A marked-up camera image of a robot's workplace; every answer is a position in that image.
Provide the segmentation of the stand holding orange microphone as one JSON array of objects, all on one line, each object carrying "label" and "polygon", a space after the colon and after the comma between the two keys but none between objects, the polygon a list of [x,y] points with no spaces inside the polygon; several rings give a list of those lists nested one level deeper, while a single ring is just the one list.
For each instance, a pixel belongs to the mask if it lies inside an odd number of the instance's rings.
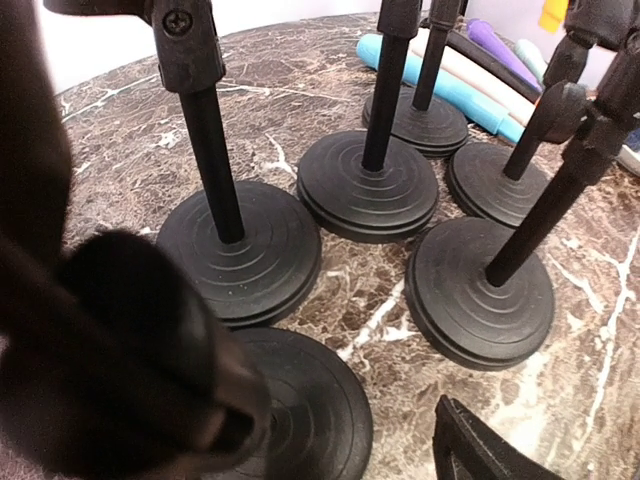
[{"label": "stand holding orange microphone", "polygon": [[78,479],[359,479],[373,421],[331,349],[229,331],[126,230],[65,252],[72,153],[28,1],[1,5],[1,435]]}]

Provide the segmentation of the orange toy microphone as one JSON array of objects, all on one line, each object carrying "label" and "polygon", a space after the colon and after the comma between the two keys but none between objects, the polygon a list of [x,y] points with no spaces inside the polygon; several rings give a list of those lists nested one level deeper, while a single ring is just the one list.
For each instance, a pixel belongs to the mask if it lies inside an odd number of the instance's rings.
[{"label": "orange toy microphone", "polygon": [[565,21],[568,5],[568,0],[545,0],[538,20],[539,27],[555,34]]}]

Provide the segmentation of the black microphone stand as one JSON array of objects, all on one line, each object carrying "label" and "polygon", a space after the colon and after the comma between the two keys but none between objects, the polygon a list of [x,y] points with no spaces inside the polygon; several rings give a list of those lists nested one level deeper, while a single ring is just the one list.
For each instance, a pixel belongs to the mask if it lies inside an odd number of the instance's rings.
[{"label": "black microphone stand", "polygon": [[547,178],[531,161],[541,143],[564,143],[581,122],[586,89],[576,81],[605,31],[597,25],[601,10],[600,1],[568,3],[565,36],[545,71],[545,90],[514,148],[475,142],[449,161],[445,180],[465,213],[516,228],[535,204]]}]

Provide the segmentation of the cream white toy microphone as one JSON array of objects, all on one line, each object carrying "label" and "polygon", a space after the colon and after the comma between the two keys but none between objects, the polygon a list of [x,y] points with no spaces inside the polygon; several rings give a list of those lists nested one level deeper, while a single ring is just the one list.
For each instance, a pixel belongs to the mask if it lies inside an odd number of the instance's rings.
[{"label": "cream white toy microphone", "polygon": [[440,70],[435,87],[438,96],[444,97],[446,83],[451,84],[453,80],[459,80],[466,87],[504,107],[507,113],[522,126],[526,126],[530,120],[535,103],[526,100],[505,82],[451,47],[446,47],[444,50]]}]

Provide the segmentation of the mint green toy microphone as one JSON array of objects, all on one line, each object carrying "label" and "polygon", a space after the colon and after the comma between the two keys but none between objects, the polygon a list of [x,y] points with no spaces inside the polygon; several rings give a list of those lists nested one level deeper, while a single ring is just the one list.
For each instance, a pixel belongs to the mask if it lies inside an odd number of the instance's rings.
[{"label": "mint green toy microphone", "polygon": [[514,51],[516,56],[528,68],[536,78],[539,85],[544,85],[544,74],[548,64],[544,60],[539,48],[530,40],[519,39],[515,43]]}]

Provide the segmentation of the stand holding purple microphone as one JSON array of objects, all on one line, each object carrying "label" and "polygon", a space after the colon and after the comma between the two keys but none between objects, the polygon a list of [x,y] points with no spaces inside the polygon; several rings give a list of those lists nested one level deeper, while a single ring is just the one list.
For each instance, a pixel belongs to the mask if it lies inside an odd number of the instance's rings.
[{"label": "stand holding purple microphone", "polygon": [[422,232],[438,202],[433,168],[392,137],[409,42],[418,33],[419,1],[384,1],[377,76],[368,127],[326,135],[299,161],[297,193],[326,230],[384,244]]}]

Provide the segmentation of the stand holding cream microphone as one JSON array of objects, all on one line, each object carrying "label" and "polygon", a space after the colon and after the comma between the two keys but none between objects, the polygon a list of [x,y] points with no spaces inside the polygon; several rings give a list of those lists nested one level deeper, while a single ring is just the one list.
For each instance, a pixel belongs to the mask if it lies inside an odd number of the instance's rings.
[{"label": "stand holding cream microphone", "polygon": [[524,137],[565,142],[563,163],[520,225],[460,217],[416,242],[405,274],[413,322],[442,355],[466,368],[503,370],[535,353],[554,319],[554,290],[535,250],[584,190],[597,184],[639,126],[639,27],[588,99],[567,80],[544,90]]}]

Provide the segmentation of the light blue toy microphone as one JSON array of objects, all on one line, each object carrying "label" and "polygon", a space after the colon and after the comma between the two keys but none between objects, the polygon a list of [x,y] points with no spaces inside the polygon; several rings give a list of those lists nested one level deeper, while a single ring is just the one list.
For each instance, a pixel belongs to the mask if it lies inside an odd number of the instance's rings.
[{"label": "light blue toy microphone", "polygon": [[[381,35],[366,34],[358,41],[356,52],[367,67],[377,70],[381,46]],[[507,108],[444,70],[438,73],[434,93],[495,136],[516,144],[524,133]]]}]

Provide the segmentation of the stand holding green microphone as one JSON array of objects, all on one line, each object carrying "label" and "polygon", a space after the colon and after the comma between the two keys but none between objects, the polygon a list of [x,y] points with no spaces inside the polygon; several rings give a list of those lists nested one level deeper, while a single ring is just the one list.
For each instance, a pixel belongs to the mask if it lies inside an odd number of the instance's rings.
[{"label": "stand holding green microphone", "polygon": [[313,289],[322,243],[290,193],[233,178],[217,84],[225,76],[208,1],[47,1],[73,16],[137,16],[153,29],[163,86],[178,95],[202,190],[167,217],[158,245],[232,329],[273,324]]}]

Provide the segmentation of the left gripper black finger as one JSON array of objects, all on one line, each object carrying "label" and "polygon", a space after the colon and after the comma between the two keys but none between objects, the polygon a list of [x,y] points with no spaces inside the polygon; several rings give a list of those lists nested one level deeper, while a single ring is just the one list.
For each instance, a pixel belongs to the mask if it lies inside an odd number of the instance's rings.
[{"label": "left gripper black finger", "polygon": [[526,457],[458,399],[443,395],[432,441],[438,479],[557,479]]}]

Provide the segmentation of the stand holding blue microphone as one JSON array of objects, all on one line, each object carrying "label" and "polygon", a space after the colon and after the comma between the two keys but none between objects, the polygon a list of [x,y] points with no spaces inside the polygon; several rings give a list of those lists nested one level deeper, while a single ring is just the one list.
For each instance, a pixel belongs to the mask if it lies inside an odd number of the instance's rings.
[{"label": "stand holding blue microphone", "polygon": [[392,137],[416,148],[426,157],[448,157],[468,138],[464,115],[435,97],[449,32],[458,15],[458,1],[436,1],[430,10],[431,29],[418,82],[401,86],[409,42],[417,36],[420,1],[384,1],[378,31],[382,34],[377,77],[369,110],[364,158],[380,168]]}]

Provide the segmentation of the purple toy microphone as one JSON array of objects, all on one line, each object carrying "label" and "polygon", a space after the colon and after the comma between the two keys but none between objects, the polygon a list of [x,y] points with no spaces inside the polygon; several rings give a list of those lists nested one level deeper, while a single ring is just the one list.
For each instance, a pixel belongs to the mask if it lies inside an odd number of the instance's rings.
[{"label": "purple toy microphone", "polygon": [[491,53],[503,65],[522,80],[525,80],[535,90],[541,91],[541,87],[535,76],[511,48],[496,35],[494,29],[488,22],[480,19],[469,20],[467,23],[467,33],[473,42]]}]

